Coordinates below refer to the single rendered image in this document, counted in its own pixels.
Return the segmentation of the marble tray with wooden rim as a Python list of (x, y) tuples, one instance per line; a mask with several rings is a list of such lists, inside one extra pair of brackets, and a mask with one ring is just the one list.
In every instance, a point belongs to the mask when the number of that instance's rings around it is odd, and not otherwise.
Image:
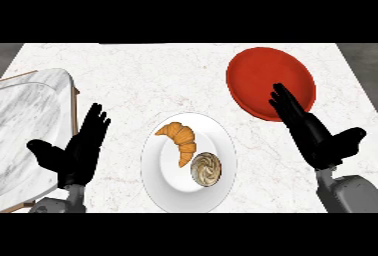
[(77, 133), (77, 90), (65, 69), (34, 71), (0, 81), (0, 212), (12, 212), (56, 189), (27, 142), (65, 148)]

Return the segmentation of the golden croissant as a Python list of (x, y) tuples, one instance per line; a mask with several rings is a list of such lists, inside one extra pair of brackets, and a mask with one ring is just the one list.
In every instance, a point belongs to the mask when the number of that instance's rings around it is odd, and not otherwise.
[(183, 167), (197, 152), (195, 132), (192, 128), (183, 126), (180, 122), (172, 122), (160, 128), (155, 135), (166, 135), (177, 145), (180, 152), (179, 167)]

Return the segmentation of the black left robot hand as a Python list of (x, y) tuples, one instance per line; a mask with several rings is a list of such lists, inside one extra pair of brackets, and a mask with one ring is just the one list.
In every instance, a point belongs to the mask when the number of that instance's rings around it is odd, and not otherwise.
[(102, 105), (95, 103), (80, 132), (73, 136), (64, 149), (40, 139), (33, 139), (27, 143), (39, 165), (58, 174), (61, 189), (71, 185), (86, 186), (92, 181), (110, 124), (111, 119), (107, 117)]

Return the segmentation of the beige swirled cupcake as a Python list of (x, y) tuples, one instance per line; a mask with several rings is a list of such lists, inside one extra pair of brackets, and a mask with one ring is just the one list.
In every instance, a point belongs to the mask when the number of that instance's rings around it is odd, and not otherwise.
[(222, 162), (210, 152), (203, 152), (194, 158), (191, 164), (191, 174), (195, 182), (204, 186), (213, 186), (222, 176)]

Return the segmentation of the red bowl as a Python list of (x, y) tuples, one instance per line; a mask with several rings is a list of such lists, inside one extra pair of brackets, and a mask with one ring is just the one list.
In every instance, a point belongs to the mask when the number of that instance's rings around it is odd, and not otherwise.
[(279, 122), (279, 115), (269, 103), (276, 83), (288, 88), (301, 107), (310, 111), (316, 84), (304, 64), (287, 52), (270, 47), (254, 47), (239, 52), (226, 70), (231, 95), (254, 117)]

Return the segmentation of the white plate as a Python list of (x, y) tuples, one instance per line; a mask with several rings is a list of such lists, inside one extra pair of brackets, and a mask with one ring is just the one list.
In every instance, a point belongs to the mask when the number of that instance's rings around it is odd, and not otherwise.
[[(222, 164), (217, 183), (203, 187), (191, 175), (191, 163), (179, 167), (180, 153), (173, 140), (157, 135), (166, 124), (180, 122), (195, 133), (198, 155), (213, 153)], [(146, 192), (167, 212), (208, 212), (226, 199), (237, 175), (237, 152), (220, 123), (200, 113), (182, 113), (166, 119), (154, 129), (143, 146), (142, 179)]]

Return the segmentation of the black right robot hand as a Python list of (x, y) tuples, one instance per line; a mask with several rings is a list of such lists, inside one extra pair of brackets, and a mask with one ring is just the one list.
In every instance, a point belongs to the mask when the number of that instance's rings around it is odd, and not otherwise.
[(343, 164), (343, 159), (359, 153), (359, 144), (366, 136), (361, 127), (332, 135), (318, 117), (304, 111), (287, 87), (276, 83), (269, 104), (290, 130), (299, 151), (307, 164), (318, 170)]

